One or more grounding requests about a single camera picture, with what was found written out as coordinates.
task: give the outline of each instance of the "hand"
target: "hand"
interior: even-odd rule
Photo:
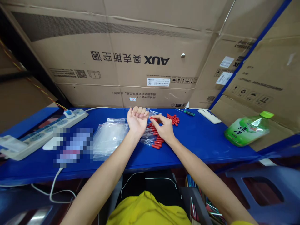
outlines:
[[[149,112],[146,108],[135,106],[130,108],[127,114],[127,122],[131,131],[140,137],[144,134],[147,126]]]
[[[173,132],[173,124],[171,119],[168,119],[161,114],[154,115],[152,117],[157,119],[157,122],[154,119],[150,119],[150,121],[153,123],[162,139],[164,139],[166,142],[176,139]]]

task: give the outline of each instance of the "screwdriver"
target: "screwdriver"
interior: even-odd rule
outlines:
[[[188,115],[190,115],[190,116],[195,116],[194,113],[189,112],[189,111],[187,111],[186,109],[185,109],[185,110],[178,109],[178,110],[183,111],[184,113],[186,113],[186,114],[188,114]]]

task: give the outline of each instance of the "cable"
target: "cable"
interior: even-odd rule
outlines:
[[[53,189],[54,189],[54,185],[55,185],[56,178],[58,177],[58,175],[60,174],[60,172],[63,170],[63,168],[64,168],[64,167],[60,167],[59,170],[58,170],[58,172],[56,173],[55,178],[54,178],[53,183],[52,183],[52,187],[51,187],[50,194],[48,194],[48,193],[42,191],[41,189],[38,189],[33,183],[31,184],[31,186],[32,186],[34,189],[36,189],[37,191],[39,191],[40,193],[49,196],[50,201],[53,202],[53,203],[66,203],[66,204],[67,204],[67,203],[72,203],[74,200],[72,200],[72,201],[70,201],[70,202],[58,202],[58,201],[54,201],[54,200],[52,199],[52,196],[53,196],[53,195],[58,194],[58,193],[60,193],[60,192],[64,192],[64,191],[71,192],[71,193],[73,194],[73,196],[76,198],[75,193],[74,193],[73,191],[71,191],[71,190],[62,190],[62,191],[58,191],[58,192],[56,192],[56,193],[53,193]]]
[[[167,177],[152,177],[152,178],[145,178],[145,180],[148,180],[148,179],[167,179],[167,180],[170,180],[170,181],[172,181],[172,182],[174,183],[175,188],[176,188],[176,190],[177,190],[176,183],[175,183],[173,180],[171,180],[170,178],[167,178]],[[121,189],[121,199],[122,199],[122,196],[123,196],[122,190],[124,189],[124,187]]]
[[[58,104],[57,102],[55,102],[41,87],[37,86],[35,83],[33,83],[33,81],[29,78],[29,77],[26,77],[34,86],[36,86],[38,89],[40,89],[41,92],[43,92],[45,95],[47,95],[47,97],[54,103],[56,104],[57,106],[63,108],[65,111],[67,111],[67,108],[62,106],[61,104]]]
[[[122,189],[121,189],[121,198],[120,198],[120,199],[122,199],[122,191],[123,191],[124,187],[122,187]]]
[[[5,45],[3,44],[3,42],[0,40],[0,44],[2,45],[2,47],[3,47],[3,51],[5,52],[5,54],[10,58],[10,60],[12,61],[12,63],[17,67],[17,69],[19,70],[19,71],[23,71],[14,61],[13,61],[13,58],[10,56],[10,54],[8,54],[8,52],[6,51],[6,47],[5,47]]]
[[[92,109],[97,109],[97,108],[110,108],[110,107],[95,107],[95,108],[90,108],[90,109],[87,109],[86,112],[87,112],[87,111],[90,111],[90,110],[92,110]]]

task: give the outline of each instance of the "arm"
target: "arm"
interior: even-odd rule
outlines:
[[[119,147],[97,169],[81,189],[62,221],[64,224],[91,224],[118,183],[127,162],[147,126],[149,112],[140,107],[128,111],[130,130]]]
[[[162,115],[152,116],[162,122],[160,126],[150,119],[159,135],[168,143],[196,184],[215,204],[228,224],[234,221],[246,221],[257,225],[253,217],[243,207],[226,184],[194,153],[184,147],[174,136],[172,120]]]

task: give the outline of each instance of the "person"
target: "person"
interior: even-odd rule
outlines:
[[[93,222],[118,183],[131,154],[145,132],[148,116],[149,112],[145,108],[136,106],[129,109],[127,122],[130,129],[128,134],[84,185],[62,220],[62,225],[84,225]],[[176,139],[172,120],[162,115],[152,117],[157,119],[157,122],[154,119],[150,120],[159,135],[172,148],[185,169],[219,209],[227,223],[257,225],[257,222],[225,183],[201,159]],[[180,206],[163,205],[157,201],[155,195],[149,191],[143,191],[138,196],[128,196],[123,199],[110,215],[107,224],[158,225],[191,224],[191,222]]]

